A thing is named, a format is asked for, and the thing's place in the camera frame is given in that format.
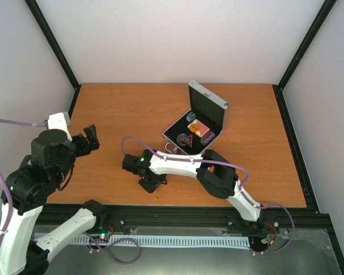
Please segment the clear round dealer button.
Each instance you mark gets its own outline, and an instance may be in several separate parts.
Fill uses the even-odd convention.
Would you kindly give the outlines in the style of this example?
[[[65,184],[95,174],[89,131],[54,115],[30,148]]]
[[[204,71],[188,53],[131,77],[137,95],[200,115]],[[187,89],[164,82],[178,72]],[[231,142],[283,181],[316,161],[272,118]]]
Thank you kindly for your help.
[[[176,137],[176,141],[180,146],[185,146],[186,144],[183,142],[183,139],[187,137],[187,134],[181,133]]]

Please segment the aluminium poker case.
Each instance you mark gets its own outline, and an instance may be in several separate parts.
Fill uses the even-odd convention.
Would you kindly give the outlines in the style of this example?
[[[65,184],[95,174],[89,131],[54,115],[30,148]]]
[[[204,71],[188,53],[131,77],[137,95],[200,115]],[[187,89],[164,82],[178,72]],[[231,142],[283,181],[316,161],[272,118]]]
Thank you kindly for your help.
[[[190,109],[163,132],[165,149],[170,154],[203,153],[223,133],[230,104],[191,80],[188,83]]]

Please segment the tall purple chip stack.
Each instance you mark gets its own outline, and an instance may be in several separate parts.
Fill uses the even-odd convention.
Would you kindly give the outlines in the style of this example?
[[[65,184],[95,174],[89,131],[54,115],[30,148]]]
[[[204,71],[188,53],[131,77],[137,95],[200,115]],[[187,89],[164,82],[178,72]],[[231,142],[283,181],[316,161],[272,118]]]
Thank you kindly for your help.
[[[208,145],[216,137],[215,133],[212,131],[207,132],[201,139],[200,143],[205,146]]]

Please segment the playing card deck box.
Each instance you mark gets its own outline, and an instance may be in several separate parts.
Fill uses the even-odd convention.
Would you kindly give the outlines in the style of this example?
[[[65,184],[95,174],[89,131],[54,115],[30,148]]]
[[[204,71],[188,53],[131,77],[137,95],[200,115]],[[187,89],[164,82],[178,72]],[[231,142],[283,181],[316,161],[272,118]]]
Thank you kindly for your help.
[[[200,131],[196,132],[194,134],[196,134],[199,138],[203,137],[207,132],[210,131],[210,128],[207,127],[204,123],[202,123],[201,121],[195,119],[192,123],[198,123],[200,126]]]

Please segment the red black triangular button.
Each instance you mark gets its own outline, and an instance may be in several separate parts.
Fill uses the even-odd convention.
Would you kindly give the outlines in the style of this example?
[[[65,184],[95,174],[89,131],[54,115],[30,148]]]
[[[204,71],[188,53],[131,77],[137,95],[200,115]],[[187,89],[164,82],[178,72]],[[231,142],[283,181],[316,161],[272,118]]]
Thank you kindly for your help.
[[[184,136],[180,139],[180,142],[186,146],[193,146],[193,135]]]

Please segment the orange blue round button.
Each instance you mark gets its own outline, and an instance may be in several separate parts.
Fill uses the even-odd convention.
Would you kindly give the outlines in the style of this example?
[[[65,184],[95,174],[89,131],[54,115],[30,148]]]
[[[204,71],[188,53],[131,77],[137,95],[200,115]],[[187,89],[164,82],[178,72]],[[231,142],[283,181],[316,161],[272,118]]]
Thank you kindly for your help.
[[[188,125],[188,129],[193,132],[193,133],[196,133],[196,132],[199,132],[200,131],[200,126],[198,123],[191,123]]]

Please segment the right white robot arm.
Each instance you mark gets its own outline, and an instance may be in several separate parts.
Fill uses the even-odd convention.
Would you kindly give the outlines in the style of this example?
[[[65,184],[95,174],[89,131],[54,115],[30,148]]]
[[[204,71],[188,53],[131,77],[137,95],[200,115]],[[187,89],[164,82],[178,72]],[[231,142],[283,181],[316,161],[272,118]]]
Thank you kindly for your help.
[[[206,192],[219,199],[227,200],[241,219],[254,229],[262,229],[264,215],[261,204],[245,190],[243,184],[248,178],[239,179],[238,166],[229,163],[213,150],[198,155],[172,155],[160,151],[144,150],[136,158],[135,173],[148,189],[164,184],[167,175],[194,178]]]

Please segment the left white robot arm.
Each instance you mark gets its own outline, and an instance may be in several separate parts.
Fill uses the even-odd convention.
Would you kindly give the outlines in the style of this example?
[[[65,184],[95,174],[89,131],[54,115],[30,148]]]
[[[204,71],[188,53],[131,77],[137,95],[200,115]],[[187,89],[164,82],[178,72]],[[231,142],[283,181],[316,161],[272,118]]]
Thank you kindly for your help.
[[[4,182],[0,229],[0,274],[44,274],[60,251],[87,230],[103,230],[106,207],[90,200],[58,228],[34,241],[34,225],[48,197],[72,178],[76,158],[100,147],[95,125],[68,136],[48,128],[31,143],[31,154]]]

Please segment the black aluminium frame rail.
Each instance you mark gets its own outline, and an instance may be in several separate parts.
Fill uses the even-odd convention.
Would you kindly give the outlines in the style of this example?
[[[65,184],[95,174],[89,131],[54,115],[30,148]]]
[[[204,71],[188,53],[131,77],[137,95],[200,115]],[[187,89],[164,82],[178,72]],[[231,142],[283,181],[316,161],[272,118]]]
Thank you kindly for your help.
[[[49,204],[44,206],[36,225],[60,225],[78,211],[81,205]],[[332,228],[328,214],[314,209],[289,208],[295,229]],[[269,232],[266,224],[275,222],[281,230],[292,228],[288,214],[281,207],[268,208],[259,225],[243,221],[232,207],[173,207],[173,206],[122,206],[106,205],[107,218],[116,232],[137,227],[211,227],[227,228],[230,233],[260,234]]]

